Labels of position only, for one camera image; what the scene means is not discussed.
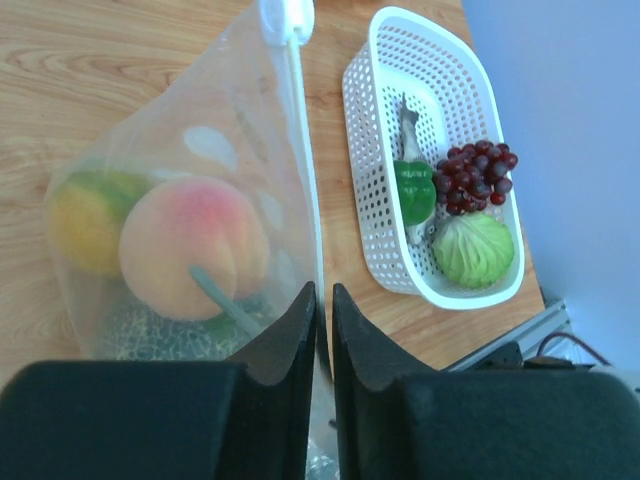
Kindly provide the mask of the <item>polka dot zip bag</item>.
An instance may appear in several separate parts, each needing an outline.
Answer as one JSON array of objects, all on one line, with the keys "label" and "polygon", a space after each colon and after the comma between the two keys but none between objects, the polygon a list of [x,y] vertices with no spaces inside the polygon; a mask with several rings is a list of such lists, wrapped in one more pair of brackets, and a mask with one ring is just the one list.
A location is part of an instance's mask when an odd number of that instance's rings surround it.
[{"label": "polka dot zip bag", "polygon": [[62,390],[115,479],[335,479],[310,1],[255,1],[56,172],[47,240],[85,360]]}]

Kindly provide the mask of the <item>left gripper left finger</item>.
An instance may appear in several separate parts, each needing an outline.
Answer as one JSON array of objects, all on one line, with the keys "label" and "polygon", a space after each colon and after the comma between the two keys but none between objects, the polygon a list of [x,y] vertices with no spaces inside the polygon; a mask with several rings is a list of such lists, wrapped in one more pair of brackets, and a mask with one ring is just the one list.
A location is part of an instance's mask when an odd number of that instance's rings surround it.
[{"label": "left gripper left finger", "polygon": [[5,479],[301,479],[316,289],[229,359],[41,361],[1,393]]}]

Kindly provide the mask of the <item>green bell pepper toy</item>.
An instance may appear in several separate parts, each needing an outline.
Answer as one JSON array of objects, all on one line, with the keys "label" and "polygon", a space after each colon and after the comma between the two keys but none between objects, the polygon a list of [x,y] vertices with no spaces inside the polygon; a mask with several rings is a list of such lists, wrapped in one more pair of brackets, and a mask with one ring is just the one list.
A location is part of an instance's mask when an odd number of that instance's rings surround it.
[{"label": "green bell pepper toy", "polygon": [[412,227],[425,222],[436,208],[431,167],[421,161],[395,161],[394,172],[404,225]]}]

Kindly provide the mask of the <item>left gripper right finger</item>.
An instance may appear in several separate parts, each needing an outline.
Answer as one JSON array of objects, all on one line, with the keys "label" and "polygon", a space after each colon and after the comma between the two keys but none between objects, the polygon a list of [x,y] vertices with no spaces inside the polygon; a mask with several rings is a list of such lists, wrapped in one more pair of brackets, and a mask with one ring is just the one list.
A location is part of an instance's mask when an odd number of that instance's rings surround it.
[{"label": "left gripper right finger", "polygon": [[435,370],[333,288],[344,479],[635,479],[639,397],[605,369]]}]

